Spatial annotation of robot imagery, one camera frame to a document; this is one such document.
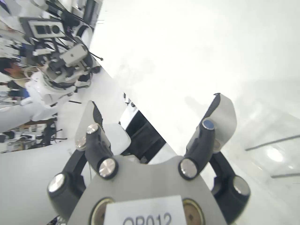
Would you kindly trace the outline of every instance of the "person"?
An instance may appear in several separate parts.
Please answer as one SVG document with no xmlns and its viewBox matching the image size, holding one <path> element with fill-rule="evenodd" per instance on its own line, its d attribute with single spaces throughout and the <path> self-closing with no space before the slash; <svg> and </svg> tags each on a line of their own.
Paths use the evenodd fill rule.
<svg viewBox="0 0 300 225">
<path fill-rule="evenodd" d="M 1 57 L 0 72 L 10 77 L 20 87 L 25 88 L 25 83 L 28 79 L 24 75 L 23 68 L 16 64 L 16 60 Z"/>
</svg>

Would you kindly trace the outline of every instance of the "black knob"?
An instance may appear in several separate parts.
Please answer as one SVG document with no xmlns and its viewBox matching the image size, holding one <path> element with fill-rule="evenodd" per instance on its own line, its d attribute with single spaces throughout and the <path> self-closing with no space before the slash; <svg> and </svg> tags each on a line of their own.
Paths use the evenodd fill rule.
<svg viewBox="0 0 300 225">
<path fill-rule="evenodd" d="M 55 33 L 55 34 L 58 34 L 58 33 L 60 32 L 59 27 L 54 25 L 54 26 L 52 27 L 52 32 Z"/>
</svg>

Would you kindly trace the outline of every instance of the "metal rod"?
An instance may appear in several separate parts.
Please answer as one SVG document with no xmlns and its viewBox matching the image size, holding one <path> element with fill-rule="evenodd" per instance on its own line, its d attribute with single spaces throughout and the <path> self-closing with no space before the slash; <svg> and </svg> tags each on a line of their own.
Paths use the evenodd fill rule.
<svg viewBox="0 0 300 225">
<path fill-rule="evenodd" d="M 78 101 L 69 101 L 69 102 L 76 103 L 76 104 L 82 104 L 81 102 L 78 102 Z"/>
<path fill-rule="evenodd" d="M 251 150 L 254 150 L 254 149 L 259 149 L 259 148 L 264 147 L 264 146 L 268 146 L 268 145 L 271 145 L 271 144 L 274 144 L 274 143 L 280 143 L 280 142 L 296 139 L 296 138 L 299 138 L 299 137 L 300 137 L 300 135 L 296 135 L 296 136 L 290 136 L 290 137 L 278 139 L 278 140 L 275 140 L 275 141 L 272 141 L 272 142 L 263 143 L 261 145 L 255 146 L 255 147 L 247 148 L 247 149 L 245 149 L 245 151 L 251 151 Z"/>
<path fill-rule="evenodd" d="M 280 179 L 280 178 L 297 177 L 297 176 L 300 176 L 300 172 L 273 175 L 273 176 L 271 176 L 271 178 L 272 179 Z"/>
</svg>

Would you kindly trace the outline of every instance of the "black bracket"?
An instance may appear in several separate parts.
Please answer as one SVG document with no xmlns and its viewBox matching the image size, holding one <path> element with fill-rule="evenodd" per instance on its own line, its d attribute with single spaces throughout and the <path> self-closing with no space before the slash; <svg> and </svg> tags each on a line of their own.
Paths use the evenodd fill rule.
<svg viewBox="0 0 300 225">
<path fill-rule="evenodd" d="M 65 177 L 63 185 L 55 192 L 48 191 L 52 206 L 66 221 L 86 189 L 81 175 L 86 162 L 84 152 L 75 150 L 61 172 Z"/>
<path fill-rule="evenodd" d="M 251 195 L 250 188 L 242 179 L 249 191 L 246 193 L 237 191 L 234 186 L 234 180 L 235 178 L 241 179 L 241 177 L 235 174 L 221 152 L 213 154 L 209 163 L 216 173 L 211 193 L 216 199 L 226 222 L 231 224 L 245 209 Z"/>
</svg>

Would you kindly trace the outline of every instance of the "control panel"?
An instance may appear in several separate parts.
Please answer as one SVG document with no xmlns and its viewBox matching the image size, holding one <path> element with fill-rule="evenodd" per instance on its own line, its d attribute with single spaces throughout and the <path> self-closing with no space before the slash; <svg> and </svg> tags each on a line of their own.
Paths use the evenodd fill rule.
<svg viewBox="0 0 300 225">
<path fill-rule="evenodd" d="M 57 19 L 21 17 L 22 27 L 31 38 L 61 38 L 65 36 L 62 23 Z"/>
</svg>

